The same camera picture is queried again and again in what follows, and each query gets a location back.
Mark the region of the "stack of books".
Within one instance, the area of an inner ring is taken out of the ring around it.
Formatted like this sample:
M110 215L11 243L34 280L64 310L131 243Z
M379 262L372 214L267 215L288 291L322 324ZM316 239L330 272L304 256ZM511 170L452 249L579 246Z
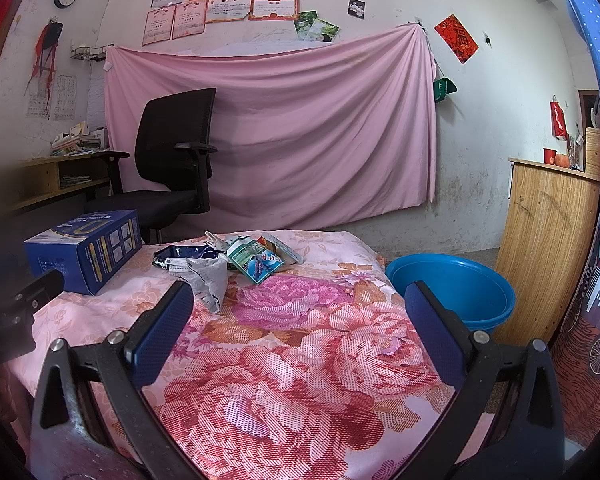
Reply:
M109 148L106 128L91 129L86 122L79 122L68 132L58 134L50 144L52 156L72 156L74 154L105 151Z

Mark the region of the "pink hanging sheet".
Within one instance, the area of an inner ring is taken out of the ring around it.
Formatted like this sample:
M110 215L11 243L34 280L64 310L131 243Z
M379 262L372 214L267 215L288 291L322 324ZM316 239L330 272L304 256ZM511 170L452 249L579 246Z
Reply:
M132 150L146 104L212 88L210 209L186 229L321 229L431 202L436 63L405 24L276 53L199 56L113 48L111 145Z

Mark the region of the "blue cardboard box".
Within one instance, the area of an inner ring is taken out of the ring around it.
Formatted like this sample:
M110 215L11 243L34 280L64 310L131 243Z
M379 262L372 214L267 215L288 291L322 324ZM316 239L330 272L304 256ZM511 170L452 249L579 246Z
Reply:
M35 276L57 270L64 277L66 292L92 296L142 246L134 209L82 214L24 242Z

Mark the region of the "wooden cabinet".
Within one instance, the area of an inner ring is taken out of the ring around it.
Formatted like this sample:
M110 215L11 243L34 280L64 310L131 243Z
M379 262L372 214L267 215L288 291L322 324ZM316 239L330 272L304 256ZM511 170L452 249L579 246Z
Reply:
M508 211L495 271L516 304L497 341L550 341L562 324L590 253L600 179L582 171L512 159Z

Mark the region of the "teal snack packet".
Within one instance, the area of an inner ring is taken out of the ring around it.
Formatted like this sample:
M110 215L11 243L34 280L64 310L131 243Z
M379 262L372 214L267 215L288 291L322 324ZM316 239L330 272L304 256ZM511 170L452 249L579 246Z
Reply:
M284 260L249 236L236 238L228 246L230 263L253 284L260 284L284 266Z

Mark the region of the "dark blue foil wrapper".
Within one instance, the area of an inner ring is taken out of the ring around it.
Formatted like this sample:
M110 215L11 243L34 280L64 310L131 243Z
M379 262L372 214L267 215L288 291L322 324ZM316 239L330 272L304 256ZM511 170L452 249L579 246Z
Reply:
M166 248L158 250L152 258L152 265L162 270L168 270L169 260L175 259L216 259L219 257L219 252L210 245L199 246L176 246L170 245Z

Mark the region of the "green photo prints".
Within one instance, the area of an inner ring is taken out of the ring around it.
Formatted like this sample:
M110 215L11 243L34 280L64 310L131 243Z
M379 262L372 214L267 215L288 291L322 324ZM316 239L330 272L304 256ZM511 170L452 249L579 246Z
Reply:
M300 40L334 42L340 27L322 20L316 11L300 12L294 21L294 29Z

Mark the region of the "green hanging bag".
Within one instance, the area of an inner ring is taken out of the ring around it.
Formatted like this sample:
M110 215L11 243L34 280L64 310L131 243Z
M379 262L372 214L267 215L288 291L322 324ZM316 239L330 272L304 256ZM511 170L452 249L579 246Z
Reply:
M449 94L455 92L457 92L457 86L451 79L442 77L434 81L434 102L442 102Z

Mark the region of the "pink floral table cloth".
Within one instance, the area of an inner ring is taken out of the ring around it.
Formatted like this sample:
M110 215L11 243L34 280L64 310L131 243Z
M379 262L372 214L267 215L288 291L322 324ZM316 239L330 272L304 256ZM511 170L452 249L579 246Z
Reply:
M195 304L144 390L211 479L388 479L454 396L390 285L347 232L282 231L302 263Z

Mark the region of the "black office chair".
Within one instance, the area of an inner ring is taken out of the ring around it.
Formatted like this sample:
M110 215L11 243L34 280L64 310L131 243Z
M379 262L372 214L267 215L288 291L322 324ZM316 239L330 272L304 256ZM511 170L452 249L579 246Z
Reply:
M135 210L145 243L162 240L162 231L178 217L208 212L210 156L218 151L210 144L215 96L215 88L205 88L149 101L132 156L138 175L164 189L124 192L116 174L112 194L87 203L86 210Z

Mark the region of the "blue plastic basin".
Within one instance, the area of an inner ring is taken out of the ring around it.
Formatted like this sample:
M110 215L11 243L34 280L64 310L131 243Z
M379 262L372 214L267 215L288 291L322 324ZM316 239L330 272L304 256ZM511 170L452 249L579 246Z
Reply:
M442 306L455 312L470 330L492 333L514 312L512 285L498 272L466 258L408 255L393 260L386 274L402 296L408 285L425 283Z

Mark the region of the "red tassel wall decoration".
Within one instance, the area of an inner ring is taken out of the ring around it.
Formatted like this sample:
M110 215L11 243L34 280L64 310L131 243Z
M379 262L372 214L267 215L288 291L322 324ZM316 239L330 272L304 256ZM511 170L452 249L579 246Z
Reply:
M64 24L57 21L56 18L51 18L43 27L34 47L34 63L28 84L35 79L40 81L38 86L44 90L46 106L50 105L55 76L55 58L63 29Z

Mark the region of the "red cup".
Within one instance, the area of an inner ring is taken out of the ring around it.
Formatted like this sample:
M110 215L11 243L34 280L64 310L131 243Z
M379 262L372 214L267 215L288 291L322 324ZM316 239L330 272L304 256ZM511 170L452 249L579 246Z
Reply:
M554 165L556 162L556 155L557 152L552 148L544 148L543 150L544 162L547 165Z

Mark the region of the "wooden side desk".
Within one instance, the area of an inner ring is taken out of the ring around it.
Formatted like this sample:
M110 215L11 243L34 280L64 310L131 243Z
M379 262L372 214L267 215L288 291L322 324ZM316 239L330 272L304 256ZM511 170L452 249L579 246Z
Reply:
M43 157L9 169L4 205L9 212L110 188L108 157L102 153Z

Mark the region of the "red hanging ornament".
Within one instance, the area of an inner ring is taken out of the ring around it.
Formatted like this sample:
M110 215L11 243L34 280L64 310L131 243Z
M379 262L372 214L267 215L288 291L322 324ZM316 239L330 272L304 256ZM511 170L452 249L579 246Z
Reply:
M565 113L560 106L557 96L553 96L550 101L550 119L552 120L553 136L559 140L567 140L568 130Z

